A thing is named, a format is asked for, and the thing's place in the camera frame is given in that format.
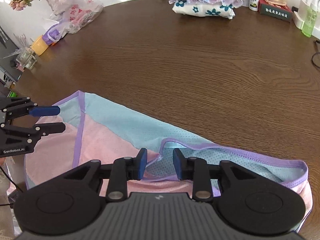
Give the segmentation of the white teal floral folded cloth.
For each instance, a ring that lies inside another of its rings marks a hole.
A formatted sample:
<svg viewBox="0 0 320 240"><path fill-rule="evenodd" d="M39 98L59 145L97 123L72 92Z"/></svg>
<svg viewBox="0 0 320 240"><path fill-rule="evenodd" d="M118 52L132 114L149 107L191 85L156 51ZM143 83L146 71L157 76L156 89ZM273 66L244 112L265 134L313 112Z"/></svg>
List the white teal floral folded cloth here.
<svg viewBox="0 0 320 240"><path fill-rule="evenodd" d="M232 5L224 6L222 3L188 4L185 0L179 0L172 8L176 14L195 17L223 17L232 20L235 12Z"/></svg>

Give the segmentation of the purple tissue pack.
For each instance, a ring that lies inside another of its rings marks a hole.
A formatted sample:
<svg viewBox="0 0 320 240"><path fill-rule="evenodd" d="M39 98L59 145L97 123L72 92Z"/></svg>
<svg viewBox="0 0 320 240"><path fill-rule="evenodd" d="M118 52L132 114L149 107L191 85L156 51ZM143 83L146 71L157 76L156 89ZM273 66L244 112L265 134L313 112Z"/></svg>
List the purple tissue pack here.
<svg viewBox="0 0 320 240"><path fill-rule="evenodd" d="M56 24L51 26L46 33L42 36L42 39L48 46L52 46L59 42L67 34L64 24Z"/></svg>

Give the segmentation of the clear glass cup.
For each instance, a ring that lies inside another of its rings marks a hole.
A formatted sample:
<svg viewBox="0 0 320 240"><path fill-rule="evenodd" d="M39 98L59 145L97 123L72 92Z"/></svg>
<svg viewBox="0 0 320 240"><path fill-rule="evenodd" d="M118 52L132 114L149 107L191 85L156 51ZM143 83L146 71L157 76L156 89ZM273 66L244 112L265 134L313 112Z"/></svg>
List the clear glass cup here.
<svg viewBox="0 0 320 240"><path fill-rule="evenodd" d="M32 70L37 62L35 52L30 48L21 49L20 53L16 57L17 62L28 70Z"/></svg>

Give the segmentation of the green spray bottle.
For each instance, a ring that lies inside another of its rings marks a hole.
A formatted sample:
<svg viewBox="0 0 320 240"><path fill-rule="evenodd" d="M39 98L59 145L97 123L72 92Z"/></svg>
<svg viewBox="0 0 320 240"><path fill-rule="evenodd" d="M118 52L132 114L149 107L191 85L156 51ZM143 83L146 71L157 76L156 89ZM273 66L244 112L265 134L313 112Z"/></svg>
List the green spray bottle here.
<svg viewBox="0 0 320 240"><path fill-rule="evenodd" d="M306 0L306 1L308 3L308 7L306 9L305 20L302 26L302 33L306 37L311 37L313 29L315 27L316 20L317 20L319 0Z"/></svg>

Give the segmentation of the green flat object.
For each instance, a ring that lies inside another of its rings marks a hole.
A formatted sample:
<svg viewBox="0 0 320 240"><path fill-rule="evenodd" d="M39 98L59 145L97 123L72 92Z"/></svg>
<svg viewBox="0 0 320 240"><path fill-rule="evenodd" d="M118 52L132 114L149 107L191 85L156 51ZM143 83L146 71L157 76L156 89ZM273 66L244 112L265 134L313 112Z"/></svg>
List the green flat object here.
<svg viewBox="0 0 320 240"><path fill-rule="evenodd" d="M15 98L15 97L17 97L17 94L16 94L15 92L10 92L10 93L8 94L8 97L9 97L9 98Z"/></svg>

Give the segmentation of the black text box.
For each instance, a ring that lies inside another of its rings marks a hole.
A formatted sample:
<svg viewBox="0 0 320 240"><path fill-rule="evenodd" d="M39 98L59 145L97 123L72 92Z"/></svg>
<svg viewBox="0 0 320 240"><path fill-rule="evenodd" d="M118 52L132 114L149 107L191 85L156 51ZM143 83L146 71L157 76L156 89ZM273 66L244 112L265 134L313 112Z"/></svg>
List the black text box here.
<svg viewBox="0 0 320 240"><path fill-rule="evenodd" d="M291 22L293 12L286 5L275 5L267 3L265 0L259 0L259 14L277 18L286 22Z"/></svg>

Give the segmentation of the yellow cup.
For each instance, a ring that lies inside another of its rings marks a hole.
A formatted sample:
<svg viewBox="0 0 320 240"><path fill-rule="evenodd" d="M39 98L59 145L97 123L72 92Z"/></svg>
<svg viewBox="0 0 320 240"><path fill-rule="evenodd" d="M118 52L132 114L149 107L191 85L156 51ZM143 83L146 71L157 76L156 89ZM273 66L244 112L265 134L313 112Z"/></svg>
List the yellow cup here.
<svg viewBox="0 0 320 240"><path fill-rule="evenodd" d="M43 36L39 36L31 45L31 49L37 56L41 56L47 49L48 49L48 44L43 39Z"/></svg>

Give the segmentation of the clear plastic bag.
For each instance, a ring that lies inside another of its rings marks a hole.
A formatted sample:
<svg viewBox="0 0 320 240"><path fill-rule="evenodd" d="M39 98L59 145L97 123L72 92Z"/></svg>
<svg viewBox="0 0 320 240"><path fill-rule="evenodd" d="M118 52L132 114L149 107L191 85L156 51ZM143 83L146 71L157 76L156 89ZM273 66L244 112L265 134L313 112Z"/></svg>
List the clear plastic bag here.
<svg viewBox="0 0 320 240"><path fill-rule="evenodd" d="M81 28L94 21L103 10L100 0L73 0L63 13L62 23L69 34L77 33Z"/></svg>

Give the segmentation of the pink blue mesh vest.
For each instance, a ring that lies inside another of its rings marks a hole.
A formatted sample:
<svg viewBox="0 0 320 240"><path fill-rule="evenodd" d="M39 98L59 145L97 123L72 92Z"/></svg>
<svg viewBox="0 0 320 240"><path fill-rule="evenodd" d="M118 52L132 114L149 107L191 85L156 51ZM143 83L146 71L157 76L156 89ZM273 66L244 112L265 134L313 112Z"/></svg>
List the pink blue mesh vest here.
<svg viewBox="0 0 320 240"><path fill-rule="evenodd" d="M42 136L24 158L27 191L15 215L22 239L299 239L312 209L308 166L222 146L96 94L59 101L62 133ZM108 202L106 165L147 149L143 178ZM192 199L173 150L204 159L213 200Z"/></svg>

